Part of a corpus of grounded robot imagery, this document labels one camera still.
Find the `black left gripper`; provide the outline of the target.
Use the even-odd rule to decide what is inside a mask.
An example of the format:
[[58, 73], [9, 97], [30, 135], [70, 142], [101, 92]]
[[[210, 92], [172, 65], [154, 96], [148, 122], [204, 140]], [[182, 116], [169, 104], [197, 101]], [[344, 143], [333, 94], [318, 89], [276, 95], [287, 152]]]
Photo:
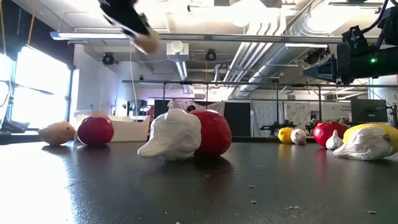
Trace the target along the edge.
[[147, 16], [138, 14], [134, 5], [138, 0], [98, 0], [105, 19], [112, 25], [119, 26], [136, 47], [144, 47], [146, 33], [150, 32]]

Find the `white garlic bulb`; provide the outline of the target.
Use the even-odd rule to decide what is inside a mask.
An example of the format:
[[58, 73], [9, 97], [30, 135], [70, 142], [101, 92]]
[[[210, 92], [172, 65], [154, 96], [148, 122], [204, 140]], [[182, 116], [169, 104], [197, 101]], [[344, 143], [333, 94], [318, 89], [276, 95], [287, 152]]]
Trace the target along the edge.
[[307, 134], [302, 129], [294, 129], [290, 138], [294, 144], [305, 145], [307, 143]]
[[379, 127], [368, 126], [355, 130], [333, 155], [342, 159], [376, 161], [398, 152], [398, 134]]
[[343, 145], [343, 140], [338, 136], [338, 131], [334, 130], [333, 134], [328, 140], [326, 141], [326, 148], [328, 150], [334, 151]]
[[137, 155], [144, 159], [182, 161], [193, 156], [200, 145], [200, 120], [184, 110], [172, 109], [153, 120], [150, 138], [137, 150]]

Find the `black ceiling track light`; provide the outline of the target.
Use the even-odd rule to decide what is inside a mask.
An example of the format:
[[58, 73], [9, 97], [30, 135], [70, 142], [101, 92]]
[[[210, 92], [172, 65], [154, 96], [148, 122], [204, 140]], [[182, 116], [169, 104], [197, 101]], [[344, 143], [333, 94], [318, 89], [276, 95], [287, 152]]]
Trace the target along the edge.
[[323, 60], [328, 55], [330, 55], [329, 47], [316, 48], [316, 49], [310, 50], [303, 61], [305, 63], [307, 63], [308, 65], [313, 65], [313, 64], [316, 64], [319, 61]]

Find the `white ceiling box unit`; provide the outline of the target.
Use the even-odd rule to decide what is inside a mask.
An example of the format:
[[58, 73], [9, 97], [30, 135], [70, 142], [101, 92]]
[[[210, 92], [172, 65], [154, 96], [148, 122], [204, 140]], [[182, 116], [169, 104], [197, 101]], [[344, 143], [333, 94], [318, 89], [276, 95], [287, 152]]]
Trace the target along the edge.
[[167, 58], [173, 62], [189, 60], [189, 44], [179, 40], [167, 43]]

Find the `floral white cloth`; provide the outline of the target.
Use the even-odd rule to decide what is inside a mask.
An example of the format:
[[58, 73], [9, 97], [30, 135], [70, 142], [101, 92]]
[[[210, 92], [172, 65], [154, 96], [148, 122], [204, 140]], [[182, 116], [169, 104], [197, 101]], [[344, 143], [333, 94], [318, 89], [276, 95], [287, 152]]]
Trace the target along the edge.
[[284, 103], [284, 118], [293, 122], [296, 128], [305, 129], [310, 121], [309, 103]]

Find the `black computer monitor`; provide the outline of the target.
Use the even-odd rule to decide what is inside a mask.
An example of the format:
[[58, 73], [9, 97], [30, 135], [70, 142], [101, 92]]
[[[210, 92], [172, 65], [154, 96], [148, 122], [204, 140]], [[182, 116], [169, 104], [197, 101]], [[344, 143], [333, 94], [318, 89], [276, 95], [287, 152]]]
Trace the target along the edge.
[[351, 100], [351, 116], [354, 123], [388, 122], [386, 101], [353, 99]]

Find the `red black equipment clutter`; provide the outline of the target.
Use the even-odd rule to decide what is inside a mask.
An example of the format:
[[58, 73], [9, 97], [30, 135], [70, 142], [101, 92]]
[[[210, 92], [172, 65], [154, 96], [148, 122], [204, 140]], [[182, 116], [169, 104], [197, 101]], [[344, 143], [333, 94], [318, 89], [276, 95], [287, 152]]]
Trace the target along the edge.
[[321, 123], [321, 121], [318, 119], [312, 119], [308, 124], [305, 125], [305, 130], [308, 132], [309, 136], [313, 135], [313, 130], [318, 123]]

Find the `grey patterned curtain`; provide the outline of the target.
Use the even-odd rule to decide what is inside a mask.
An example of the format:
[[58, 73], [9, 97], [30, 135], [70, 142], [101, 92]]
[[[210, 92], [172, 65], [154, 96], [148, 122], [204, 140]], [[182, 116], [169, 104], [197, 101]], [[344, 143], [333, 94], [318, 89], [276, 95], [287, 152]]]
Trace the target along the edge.
[[262, 126], [270, 126], [279, 119], [279, 123], [284, 120], [283, 102], [275, 101], [255, 101], [252, 104], [253, 121], [254, 121], [254, 137], [266, 138], [273, 137], [274, 132], [270, 130], [261, 131]]

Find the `white ceiling pipe bundle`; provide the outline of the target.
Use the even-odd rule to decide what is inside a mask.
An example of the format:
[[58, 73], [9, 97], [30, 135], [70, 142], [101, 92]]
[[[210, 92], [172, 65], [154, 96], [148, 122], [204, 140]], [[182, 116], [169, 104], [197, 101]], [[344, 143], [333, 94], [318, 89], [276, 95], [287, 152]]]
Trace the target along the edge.
[[[286, 16], [282, 11], [273, 12], [259, 22], [250, 22], [246, 35], [281, 35], [286, 29]], [[224, 82], [238, 82], [265, 54], [271, 43], [241, 42], [234, 59], [224, 76]]]

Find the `white plastic basket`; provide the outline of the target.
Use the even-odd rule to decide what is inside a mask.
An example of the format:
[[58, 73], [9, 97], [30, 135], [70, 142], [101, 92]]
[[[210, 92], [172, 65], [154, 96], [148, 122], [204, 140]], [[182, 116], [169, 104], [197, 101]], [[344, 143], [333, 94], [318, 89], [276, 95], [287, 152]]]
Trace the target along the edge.
[[150, 116], [113, 116], [107, 115], [101, 110], [80, 110], [74, 113], [71, 121], [75, 130], [88, 116], [108, 117], [114, 127], [114, 135], [111, 142], [140, 142], [147, 141], [150, 130]]

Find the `black partition panel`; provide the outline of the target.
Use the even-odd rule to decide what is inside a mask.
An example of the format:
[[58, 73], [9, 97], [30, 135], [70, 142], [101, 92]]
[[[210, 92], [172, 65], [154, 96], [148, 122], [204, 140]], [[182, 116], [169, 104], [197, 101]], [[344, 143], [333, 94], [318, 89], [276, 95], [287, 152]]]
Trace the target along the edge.
[[232, 137], [251, 136], [251, 105], [249, 103], [225, 103], [224, 117]]

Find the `white dotted cloth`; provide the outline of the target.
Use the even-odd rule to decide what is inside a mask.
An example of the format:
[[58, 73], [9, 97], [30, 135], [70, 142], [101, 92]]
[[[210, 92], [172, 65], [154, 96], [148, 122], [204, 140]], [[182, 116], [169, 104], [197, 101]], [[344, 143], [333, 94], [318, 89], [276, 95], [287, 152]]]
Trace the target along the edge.
[[216, 103], [209, 103], [209, 105], [205, 105], [205, 101], [188, 101], [188, 100], [181, 100], [181, 99], [172, 99], [167, 103], [167, 107], [169, 110], [172, 109], [181, 109], [187, 111], [188, 107], [194, 107], [196, 110], [213, 110], [218, 112], [221, 115], [224, 115], [225, 109], [225, 102], [216, 102]]

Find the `black base block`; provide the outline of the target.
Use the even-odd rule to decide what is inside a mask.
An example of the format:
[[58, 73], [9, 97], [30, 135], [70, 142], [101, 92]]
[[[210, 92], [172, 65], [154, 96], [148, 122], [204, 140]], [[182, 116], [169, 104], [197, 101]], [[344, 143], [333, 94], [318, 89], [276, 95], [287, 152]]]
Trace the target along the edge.
[[38, 131], [38, 128], [30, 128], [29, 127], [30, 123], [26, 122], [19, 122], [19, 121], [13, 121], [9, 118], [4, 118], [4, 121], [2, 122], [2, 125], [0, 127], [0, 133], [1, 134], [22, 134], [25, 133], [26, 131]]

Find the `long grey ceiling rail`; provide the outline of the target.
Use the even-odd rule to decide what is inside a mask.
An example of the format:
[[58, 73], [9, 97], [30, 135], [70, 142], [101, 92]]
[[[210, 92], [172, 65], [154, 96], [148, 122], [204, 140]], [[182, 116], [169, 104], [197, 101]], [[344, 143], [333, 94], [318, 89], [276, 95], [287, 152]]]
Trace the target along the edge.
[[[127, 39], [125, 34], [50, 32], [54, 40], [116, 40]], [[339, 44], [341, 37], [301, 37], [275, 35], [221, 35], [221, 34], [160, 34], [160, 40], [186, 40], [210, 42], [269, 42], [290, 44]]]

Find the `black metal rack frame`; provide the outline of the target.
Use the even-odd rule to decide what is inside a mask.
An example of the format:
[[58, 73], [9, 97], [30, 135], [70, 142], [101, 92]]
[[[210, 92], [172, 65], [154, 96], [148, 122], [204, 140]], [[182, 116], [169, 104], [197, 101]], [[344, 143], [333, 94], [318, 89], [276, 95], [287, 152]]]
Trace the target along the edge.
[[[249, 82], [206, 82], [206, 81], [189, 81], [189, 80], [123, 80], [123, 83], [143, 84], [143, 85], [162, 85], [162, 99], [165, 99], [166, 87], [171, 85], [181, 85], [182, 87], [193, 87], [200, 86], [205, 89], [204, 100], [212, 99], [213, 101], [252, 101], [251, 94], [254, 90], [243, 90], [240, 87], [254, 86], [254, 87], [266, 87], [268, 93], [265, 101], [297, 101], [297, 102], [317, 102], [318, 103], [318, 114], [322, 117], [322, 103], [328, 100], [322, 94], [322, 89], [326, 88], [328, 93], [331, 93], [332, 89], [336, 91], [334, 94], [343, 93], [344, 91], [363, 89], [373, 91], [375, 88], [380, 89], [396, 89], [398, 85], [332, 85], [332, 84], [321, 84], [321, 83], [249, 83]], [[280, 98], [279, 95], [290, 95], [296, 91], [309, 91], [310, 94], [307, 98]]]

